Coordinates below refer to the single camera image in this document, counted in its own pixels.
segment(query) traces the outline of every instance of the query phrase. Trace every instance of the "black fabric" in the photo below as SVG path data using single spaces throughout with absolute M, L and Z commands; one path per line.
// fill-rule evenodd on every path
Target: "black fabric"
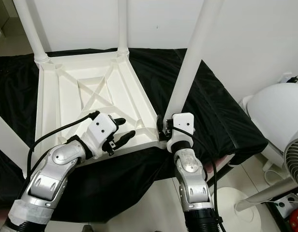
M 21 169 L 0 150 L 0 209 L 12 205 L 23 182 Z
M 48 53 L 50 57 L 115 51 L 76 50 Z M 164 115 L 186 49 L 130 49 L 130 62 L 157 114 Z M 28 145 L 34 142 L 38 69 L 33 55 L 0 57 L 0 115 Z M 194 114 L 194 150 L 203 163 L 209 154 L 220 158 L 235 153 L 240 164 L 267 145 L 257 127 L 229 95 L 210 68 L 201 62 L 183 112 Z M 14 166 L 10 172 L 19 172 Z M 174 176 L 173 157 L 152 147 L 75 169 L 53 219 L 107 221 L 136 203 L 158 179 Z M 0 193 L 1 205 L 11 205 L 20 189 L 4 182 L 9 198 Z

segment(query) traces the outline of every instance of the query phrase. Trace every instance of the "silver robot arm segment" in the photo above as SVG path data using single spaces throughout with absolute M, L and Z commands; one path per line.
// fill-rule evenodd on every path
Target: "silver robot arm segment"
M 191 148 L 193 140 L 173 128 L 193 135 L 194 116 L 190 113 L 174 114 L 172 120 L 167 121 L 166 128 L 166 136 L 171 137 L 167 142 L 167 149 L 174 154 L 175 174 L 179 181 L 186 226 L 191 232 L 219 232 L 203 165 Z
M 19 200 L 15 200 L 0 232 L 43 232 L 66 188 L 67 177 L 77 164 L 126 144 L 135 135 L 131 131 L 114 142 L 114 133 L 124 118 L 113 119 L 99 113 L 81 139 L 73 136 L 67 144 L 50 149 L 45 164 L 30 180 Z

